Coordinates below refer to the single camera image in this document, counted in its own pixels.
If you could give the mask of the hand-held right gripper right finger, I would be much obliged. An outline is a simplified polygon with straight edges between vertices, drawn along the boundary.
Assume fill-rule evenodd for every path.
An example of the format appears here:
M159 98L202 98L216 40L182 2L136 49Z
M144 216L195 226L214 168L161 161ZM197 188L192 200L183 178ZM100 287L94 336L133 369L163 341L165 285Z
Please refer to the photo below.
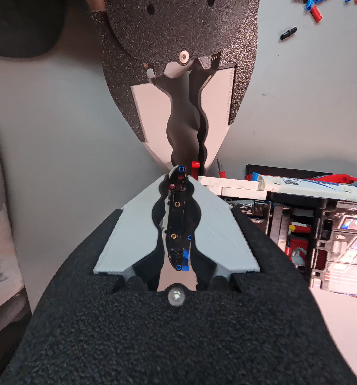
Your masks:
M233 274L260 272L230 205L191 176L187 177L187 198L195 291L207 290L215 277L229 283Z

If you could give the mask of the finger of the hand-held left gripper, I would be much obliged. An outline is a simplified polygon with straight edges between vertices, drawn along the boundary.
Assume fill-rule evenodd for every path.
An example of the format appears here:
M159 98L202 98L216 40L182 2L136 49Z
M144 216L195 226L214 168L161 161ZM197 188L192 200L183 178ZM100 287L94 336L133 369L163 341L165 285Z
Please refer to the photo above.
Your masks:
M199 157L199 114L189 100L189 74L132 86L143 144L165 173L190 167Z
M221 147L230 123L234 82L233 67L204 70L193 66L189 75L189 100L199 114L197 133L200 175L205 175Z

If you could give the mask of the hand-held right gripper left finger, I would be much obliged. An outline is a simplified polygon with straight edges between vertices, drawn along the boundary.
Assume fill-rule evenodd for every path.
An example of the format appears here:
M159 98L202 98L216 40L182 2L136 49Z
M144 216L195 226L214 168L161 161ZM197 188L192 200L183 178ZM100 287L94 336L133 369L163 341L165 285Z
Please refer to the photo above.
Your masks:
M168 182L167 174L161 176L121 208L94 274L119 275L125 282L138 277L157 291L165 259L162 221Z

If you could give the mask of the black brick bumper assembly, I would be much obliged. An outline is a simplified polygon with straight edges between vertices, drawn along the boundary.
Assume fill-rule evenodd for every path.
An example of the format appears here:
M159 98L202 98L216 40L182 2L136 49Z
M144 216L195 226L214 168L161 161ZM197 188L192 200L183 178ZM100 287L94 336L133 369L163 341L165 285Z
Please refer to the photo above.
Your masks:
M190 183L187 168L183 165L174 167L168 175L162 230L167 258L177 272L191 269L191 248L200 213L193 193L194 186Z

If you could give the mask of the brick race car model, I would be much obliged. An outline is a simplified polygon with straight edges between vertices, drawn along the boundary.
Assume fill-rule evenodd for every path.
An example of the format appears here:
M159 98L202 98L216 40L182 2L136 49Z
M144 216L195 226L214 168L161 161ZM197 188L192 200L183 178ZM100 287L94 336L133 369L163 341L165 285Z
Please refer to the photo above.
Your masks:
M357 177L247 165L244 179L191 175L238 208L288 256L310 287L357 298Z

